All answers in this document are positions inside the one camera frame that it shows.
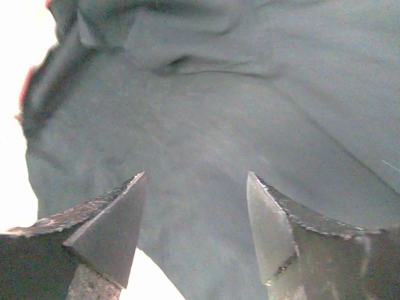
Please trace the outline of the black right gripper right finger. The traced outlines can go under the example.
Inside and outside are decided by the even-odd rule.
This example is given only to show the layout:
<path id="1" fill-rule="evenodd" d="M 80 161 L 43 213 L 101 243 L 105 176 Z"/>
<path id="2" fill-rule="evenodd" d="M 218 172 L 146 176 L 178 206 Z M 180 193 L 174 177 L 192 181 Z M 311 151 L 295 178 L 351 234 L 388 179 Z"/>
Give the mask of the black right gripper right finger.
<path id="1" fill-rule="evenodd" d="M 399 228 L 326 217 L 247 175 L 247 208 L 269 299 L 398 299 Z"/>

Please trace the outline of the black t-shirt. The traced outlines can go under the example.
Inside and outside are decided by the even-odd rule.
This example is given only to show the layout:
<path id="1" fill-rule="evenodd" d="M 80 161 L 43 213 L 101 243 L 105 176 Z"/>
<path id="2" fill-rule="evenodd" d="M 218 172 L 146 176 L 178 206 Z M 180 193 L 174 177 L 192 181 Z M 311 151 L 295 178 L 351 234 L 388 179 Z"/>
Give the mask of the black t-shirt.
<path id="1" fill-rule="evenodd" d="M 255 172 L 339 221 L 399 221 L 398 1 L 49 1 L 24 102 L 38 216 L 149 176 L 139 247 L 187 299 L 264 299 Z"/>

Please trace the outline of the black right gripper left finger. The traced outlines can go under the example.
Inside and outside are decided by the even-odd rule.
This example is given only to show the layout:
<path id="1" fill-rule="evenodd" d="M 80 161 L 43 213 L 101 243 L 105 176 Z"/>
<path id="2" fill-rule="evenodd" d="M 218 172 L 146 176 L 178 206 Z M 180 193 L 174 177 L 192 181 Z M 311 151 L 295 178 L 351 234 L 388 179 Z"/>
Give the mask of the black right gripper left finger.
<path id="1" fill-rule="evenodd" d="M 117 299 L 146 195 L 140 173 L 102 196 L 1 233 L 2 299 Z"/>

